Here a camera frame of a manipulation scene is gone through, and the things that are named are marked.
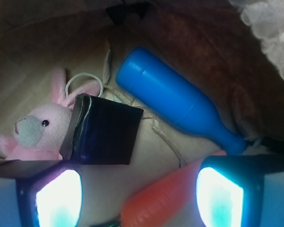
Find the glowing light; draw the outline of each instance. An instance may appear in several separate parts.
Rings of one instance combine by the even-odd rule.
[[[82,203],[80,175],[66,170],[36,194],[40,227],[74,227]]]
[[[240,227],[244,190],[211,167],[203,168],[196,182],[196,198],[207,227]]]

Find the bunny ear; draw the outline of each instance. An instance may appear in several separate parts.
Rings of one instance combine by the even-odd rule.
[[[65,70],[58,67],[55,68],[52,78],[52,103],[61,104],[65,101],[65,81]]]
[[[75,89],[73,92],[70,93],[69,96],[65,99],[65,101],[62,103],[63,106],[68,107],[70,109],[73,109],[76,96],[79,94],[88,94],[91,96],[98,96],[101,91],[101,85],[98,81],[94,80],[92,82],[89,82],[77,89]]]

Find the black bag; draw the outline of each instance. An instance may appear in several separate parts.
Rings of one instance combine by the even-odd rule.
[[[60,154],[85,165],[128,165],[142,114],[139,108],[78,95]]]

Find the bunny snout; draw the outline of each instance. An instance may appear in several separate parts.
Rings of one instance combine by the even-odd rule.
[[[32,148],[39,142],[43,132],[42,122],[34,116],[28,116],[15,123],[14,137],[21,146]]]

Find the bunny nose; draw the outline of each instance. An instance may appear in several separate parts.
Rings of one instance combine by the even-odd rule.
[[[18,129],[17,129],[17,123],[15,124],[15,133],[19,135]]]

